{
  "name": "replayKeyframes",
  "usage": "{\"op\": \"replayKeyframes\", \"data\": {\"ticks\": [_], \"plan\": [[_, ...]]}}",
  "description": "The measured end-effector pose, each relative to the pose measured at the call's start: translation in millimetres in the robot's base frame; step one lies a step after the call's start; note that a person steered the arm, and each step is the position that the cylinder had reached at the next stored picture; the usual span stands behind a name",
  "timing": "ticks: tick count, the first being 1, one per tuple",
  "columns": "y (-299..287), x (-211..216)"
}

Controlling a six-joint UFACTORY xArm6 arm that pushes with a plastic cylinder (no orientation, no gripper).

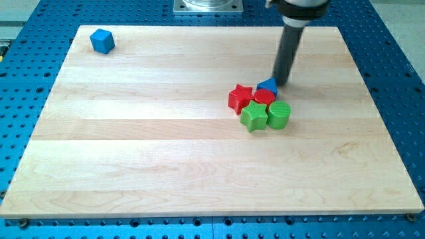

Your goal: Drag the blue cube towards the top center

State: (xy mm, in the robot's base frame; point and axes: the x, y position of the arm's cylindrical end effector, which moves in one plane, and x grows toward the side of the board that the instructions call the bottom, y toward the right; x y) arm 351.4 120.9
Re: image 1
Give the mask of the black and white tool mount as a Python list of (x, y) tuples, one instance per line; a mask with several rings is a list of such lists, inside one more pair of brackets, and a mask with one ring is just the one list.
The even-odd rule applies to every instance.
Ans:
[(303, 28), (326, 14), (330, 0), (265, 0), (265, 8), (277, 7), (285, 25)]

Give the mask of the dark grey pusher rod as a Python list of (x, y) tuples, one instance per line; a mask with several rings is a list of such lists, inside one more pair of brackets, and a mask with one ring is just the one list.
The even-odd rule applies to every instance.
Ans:
[(304, 27), (283, 27), (272, 73), (277, 86), (283, 86), (288, 81), (303, 30)]

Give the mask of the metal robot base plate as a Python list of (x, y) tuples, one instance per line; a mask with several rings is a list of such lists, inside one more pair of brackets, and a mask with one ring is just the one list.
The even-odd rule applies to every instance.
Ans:
[(174, 13), (241, 13), (242, 0), (174, 0)]

